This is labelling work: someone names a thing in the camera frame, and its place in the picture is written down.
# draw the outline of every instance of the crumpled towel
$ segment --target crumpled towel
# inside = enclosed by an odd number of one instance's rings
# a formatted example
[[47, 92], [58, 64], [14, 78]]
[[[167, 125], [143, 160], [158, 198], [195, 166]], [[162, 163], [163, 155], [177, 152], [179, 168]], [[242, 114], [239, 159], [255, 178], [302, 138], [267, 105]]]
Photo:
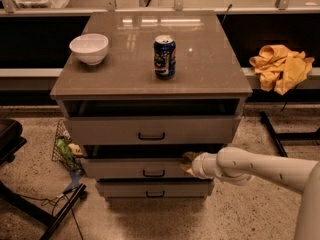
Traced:
[[314, 58], [306, 58], [305, 52], [291, 51], [284, 45], [265, 45], [259, 56], [251, 57], [255, 74], [260, 74], [261, 89], [274, 89], [280, 95], [294, 88], [307, 78]]

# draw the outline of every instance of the soda can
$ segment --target soda can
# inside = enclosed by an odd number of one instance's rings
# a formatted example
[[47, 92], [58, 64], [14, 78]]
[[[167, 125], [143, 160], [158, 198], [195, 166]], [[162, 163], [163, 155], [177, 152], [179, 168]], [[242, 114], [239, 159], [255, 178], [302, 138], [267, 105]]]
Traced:
[[176, 43], [169, 35], [157, 36], [154, 42], [154, 69], [158, 78], [169, 79], [175, 74]]

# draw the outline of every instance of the gray cabinet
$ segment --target gray cabinet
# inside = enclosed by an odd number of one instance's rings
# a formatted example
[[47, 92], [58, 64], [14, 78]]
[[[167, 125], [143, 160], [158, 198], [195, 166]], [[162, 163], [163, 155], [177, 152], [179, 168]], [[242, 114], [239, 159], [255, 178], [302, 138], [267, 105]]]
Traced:
[[[86, 32], [109, 38], [107, 57], [89, 67], [71, 55], [51, 96], [101, 196], [210, 195], [213, 180], [185, 173], [182, 155], [231, 142], [251, 94], [214, 12], [94, 13]], [[152, 45], [163, 33], [177, 43], [170, 80], [153, 71]]]

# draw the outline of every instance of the cabinet top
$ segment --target cabinet top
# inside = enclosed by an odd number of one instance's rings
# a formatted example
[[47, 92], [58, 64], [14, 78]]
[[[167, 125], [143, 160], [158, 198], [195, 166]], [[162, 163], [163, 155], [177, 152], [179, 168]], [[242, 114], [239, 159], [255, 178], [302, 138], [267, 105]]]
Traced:
[[[252, 92], [213, 11], [97, 12], [83, 34], [109, 39], [96, 66], [70, 55], [51, 96], [248, 96]], [[168, 80], [154, 71], [153, 44], [169, 34], [176, 42], [176, 73]]]

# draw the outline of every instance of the concrete floor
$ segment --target concrete floor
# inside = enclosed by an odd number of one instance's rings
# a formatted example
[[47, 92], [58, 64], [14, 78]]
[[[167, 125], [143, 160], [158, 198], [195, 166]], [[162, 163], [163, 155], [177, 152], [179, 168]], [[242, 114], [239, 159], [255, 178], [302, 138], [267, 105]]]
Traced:
[[[246, 105], [245, 116], [231, 146], [250, 152], [277, 155], [260, 123], [260, 111], [270, 117], [276, 131], [315, 131], [320, 127], [319, 105]], [[57, 107], [0, 107], [0, 118], [14, 118], [23, 125], [27, 144], [16, 159], [0, 168], [0, 180], [12, 191], [36, 198], [55, 198], [71, 182], [61, 164], [52, 161], [58, 121]], [[290, 157], [320, 159], [316, 143], [286, 146]], [[199, 199], [135, 199], [105, 201], [95, 180], [84, 176], [87, 199], [73, 211], [83, 238], [106, 239], [293, 239], [301, 196], [256, 178], [245, 187], [215, 181], [210, 197]], [[47, 212], [52, 206], [30, 200]], [[55, 212], [62, 207], [59, 203]], [[0, 239], [39, 239], [46, 227], [0, 200]], [[81, 239], [69, 213], [52, 239]]]

